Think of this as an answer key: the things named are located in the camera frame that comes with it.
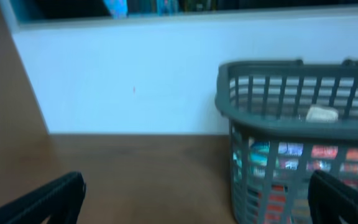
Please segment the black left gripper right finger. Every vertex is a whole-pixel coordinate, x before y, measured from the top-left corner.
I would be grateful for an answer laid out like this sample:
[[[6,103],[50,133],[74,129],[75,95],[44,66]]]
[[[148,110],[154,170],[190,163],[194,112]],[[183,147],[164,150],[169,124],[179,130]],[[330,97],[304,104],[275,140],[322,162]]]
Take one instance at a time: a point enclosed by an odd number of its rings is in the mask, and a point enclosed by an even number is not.
[[[312,173],[308,204],[313,224],[358,224],[358,191],[329,173]]]

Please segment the Kleenex tissue multipack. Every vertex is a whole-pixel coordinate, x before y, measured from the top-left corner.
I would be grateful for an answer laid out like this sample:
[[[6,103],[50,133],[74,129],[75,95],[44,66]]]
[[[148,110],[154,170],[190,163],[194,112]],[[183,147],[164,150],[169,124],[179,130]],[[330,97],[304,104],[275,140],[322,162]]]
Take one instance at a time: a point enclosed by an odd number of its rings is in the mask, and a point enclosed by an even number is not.
[[[250,173],[256,177],[264,177],[268,153],[272,147],[268,141],[253,140],[249,141],[249,147]],[[283,179],[292,170],[297,170],[304,151],[304,145],[300,143],[280,142],[273,177]],[[339,148],[337,146],[314,145],[311,148],[311,157],[306,163],[307,172],[313,172],[314,170],[330,172],[334,167],[337,167],[340,173],[358,175],[358,148],[349,148],[344,159],[339,158]]]

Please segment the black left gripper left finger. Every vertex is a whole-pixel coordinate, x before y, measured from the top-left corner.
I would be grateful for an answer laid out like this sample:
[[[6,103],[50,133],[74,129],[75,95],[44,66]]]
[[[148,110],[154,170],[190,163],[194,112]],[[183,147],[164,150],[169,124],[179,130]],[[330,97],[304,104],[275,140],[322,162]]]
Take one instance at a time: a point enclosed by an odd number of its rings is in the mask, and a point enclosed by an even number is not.
[[[76,223],[86,195],[81,172],[69,172],[0,207],[0,223]]]

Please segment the orange pasta packet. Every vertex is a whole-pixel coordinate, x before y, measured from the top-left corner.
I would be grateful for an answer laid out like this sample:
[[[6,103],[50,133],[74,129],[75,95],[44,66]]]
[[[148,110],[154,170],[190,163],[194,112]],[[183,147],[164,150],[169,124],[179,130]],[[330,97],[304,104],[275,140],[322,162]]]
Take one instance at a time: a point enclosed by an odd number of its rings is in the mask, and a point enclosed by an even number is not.
[[[338,119],[339,112],[337,109],[320,105],[311,105],[306,115],[306,120],[310,122],[333,123]]]

